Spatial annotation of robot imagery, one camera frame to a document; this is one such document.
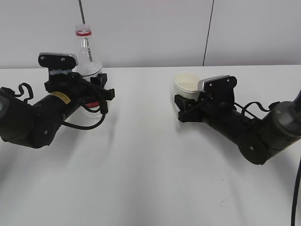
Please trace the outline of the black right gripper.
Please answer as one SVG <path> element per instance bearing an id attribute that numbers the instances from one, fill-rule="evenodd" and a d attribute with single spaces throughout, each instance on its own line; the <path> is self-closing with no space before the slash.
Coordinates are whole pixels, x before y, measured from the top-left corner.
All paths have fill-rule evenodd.
<path id="1" fill-rule="evenodd" d="M 180 122 L 203 122 L 209 124 L 210 120 L 218 117 L 230 117 L 230 114 L 238 113 L 237 108 L 228 102 L 215 102 L 212 99 L 185 98 L 181 95 L 174 96 L 174 103 L 179 108 L 178 120 Z"/>

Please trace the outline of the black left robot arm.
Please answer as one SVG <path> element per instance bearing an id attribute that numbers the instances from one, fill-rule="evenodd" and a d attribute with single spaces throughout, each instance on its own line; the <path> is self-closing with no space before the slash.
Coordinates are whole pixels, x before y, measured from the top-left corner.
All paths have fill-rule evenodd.
<path id="1" fill-rule="evenodd" d="M 33 90 L 27 83 L 12 89 L 0 89 L 0 137 L 4 142 L 30 148 L 50 145 L 56 132 L 64 125 L 78 130 L 92 130 L 100 126 L 108 113 L 108 101 L 115 97 L 114 89 L 105 89 L 106 74 L 86 81 L 79 73 L 51 75 L 45 83 L 48 92 L 35 104 Z M 101 119 L 91 126 L 80 126 L 66 120 L 80 107 L 100 113 Z"/>

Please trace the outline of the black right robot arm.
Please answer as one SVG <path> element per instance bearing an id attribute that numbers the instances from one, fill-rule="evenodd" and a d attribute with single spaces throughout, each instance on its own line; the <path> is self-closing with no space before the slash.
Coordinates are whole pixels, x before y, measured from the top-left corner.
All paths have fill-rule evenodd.
<path id="1" fill-rule="evenodd" d="M 263 119 L 250 119 L 232 105 L 206 98 L 200 101 L 175 95 L 181 122 L 202 122 L 236 144 L 255 165 L 285 150 L 301 138 L 301 100 L 276 103 Z"/>

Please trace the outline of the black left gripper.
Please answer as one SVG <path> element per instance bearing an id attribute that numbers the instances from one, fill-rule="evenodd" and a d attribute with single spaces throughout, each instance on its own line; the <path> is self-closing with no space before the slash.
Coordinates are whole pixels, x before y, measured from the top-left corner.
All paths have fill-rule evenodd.
<path id="1" fill-rule="evenodd" d="M 112 101 L 115 98 L 115 89 L 104 89 L 106 82 L 106 73 L 99 73 L 87 81 L 79 73 L 71 72 L 68 75 L 59 74 L 48 77 L 44 85 L 48 93 L 61 92 L 71 99 Z"/>

